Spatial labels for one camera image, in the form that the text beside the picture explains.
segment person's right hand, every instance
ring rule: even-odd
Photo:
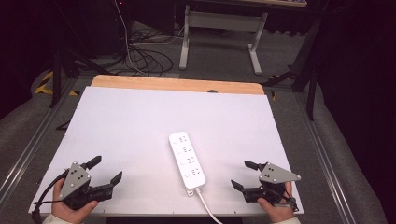
[[[285,183],[285,196],[291,197],[291,183]],[[294,217],[294,211],[292,207],[273,207],[264,198],[259,198],[257,203],[262,207],[262,209],[268,214],[272,222],[282,222]]]
[[[59,194],[61,193],[62,185],[64,184],[64,179],[58,180],[53,187],[53,200],[59,200]],[[78,209],[77,211],[69,208],[65,203],[58,202],[53,203],[51,207],[51,213],[53,216],[67,221],[70,223],[81,223],[82,220],[90,214],[90,212],[98,205],[97,201],[92,201],[85,204],[84,207]]]

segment sleeve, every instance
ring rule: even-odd
[[[53,216],[51,214],[44,220],[43,224],[72,224],[72,223],[63,221],[60,218]]]
[[[300,220],[297,217],[282,221],[282,222],[277,222],[273,224],[301,224]]]

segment power strip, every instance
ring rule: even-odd
[[[169,136],[178,170],[183,178],[187,194],[193,195],[193,191],[201,187],[206,178],[198,158],[195,155],[189,136],[185,132],[173,133]]]

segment desk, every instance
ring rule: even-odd
[[[228,93],[233,90],[239,94]],[[202,192],[215,215],[263,213],[231,185],[231,179],[247,188],[260,184],[259,172],[244,160],[290,169],[259,84],[98,76],[84,91],[37,195],[72,161],[101,155],[102,162],[89,171],[91,186],[108,183],[119,171],[123,178],[95,215],[206,216],[199,198],[187,196],[171,153],[168,136],[178,131],[187,132],[195,146],[206,176]],[[295,185],[293,196],[303,213]],[[50,204],[43,204],[42,214],[49,211]]]
[[[231,4],[232,1],[215,1],[221,4]],[[241,3],[253,3],[263,5],[275,5],[286,7],[305,7],[306,2],[288,2],[281,0],[241,0]],[[257,58],[256,49],[262,36],[262,29],[268,13],[263,12],[261,17],[248,17],[236,15],[223,15],[217,13],[205,13],[190,11],[191,6],[187,5],[184,17],[184,37],[180,55],[179,68],[184,70],[187,68],[187,59],[189,55],[189,30],[190,27],[226,29],[235,31],[256,32],[253,44],[248,44],[247,49],[250,55],[254,73],[260,75],[262,69],[259,59]]]

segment power outlet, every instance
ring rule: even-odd
[[[183,178],[184,186],[191,196],[192,189],[201,187],[206,182],[204,172],[195,155],[190,138],[186,133],[171,134],[169,136],[169,142],[174,152],[181,177]]]

